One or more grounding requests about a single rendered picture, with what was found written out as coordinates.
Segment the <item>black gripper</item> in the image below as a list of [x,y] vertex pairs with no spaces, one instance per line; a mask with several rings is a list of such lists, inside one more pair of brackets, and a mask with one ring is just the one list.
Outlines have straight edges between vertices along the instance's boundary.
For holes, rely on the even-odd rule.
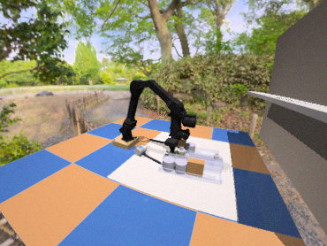
[[174,153],[175,148],[178,146],[179,144],[179,140],[181,139],[180,137],[177,138],[177,133],[181,130],[182,126],[180,127],[174,127],[174,126],[170,126],[170,134],[169,136],[171,136],[171,138],[167,138],[164,142],[165,146],[169,146],[171,149],[171,153]]

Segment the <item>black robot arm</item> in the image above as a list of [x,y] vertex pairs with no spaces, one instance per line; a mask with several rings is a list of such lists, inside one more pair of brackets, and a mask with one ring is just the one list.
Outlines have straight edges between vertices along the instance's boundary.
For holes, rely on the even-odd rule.
[[[187,114],[186,109],[184,108],[184,104],[178,100],[177,98],[171,96],[165,89],[161,88],[154,80],[142,81],[142,80],[134,80],[130,83],[130,92],[131,92],[131,100],[129,104],[129,110],[127,117],[123,123],[123,126],[119,129],[119,132],[122,133],[122,137],[120,140],[124,142],[130,142],[132,138],[133,128],[136,126],[137,120],[135,120],[135,112],[137,108],[137,103],[139,100],[139,96],[143,89],[151,88],[160,98],[162,98],[167,107],[170,109],[170,113],[167,116],[171,117],[171,125],[174,127],[180,127],[181,122],[184,127],[196,127],[196,115],[195,114]],[[177,133],[177,138],[182,138],[185,141],[190,136],[190,129],[182,129]]]

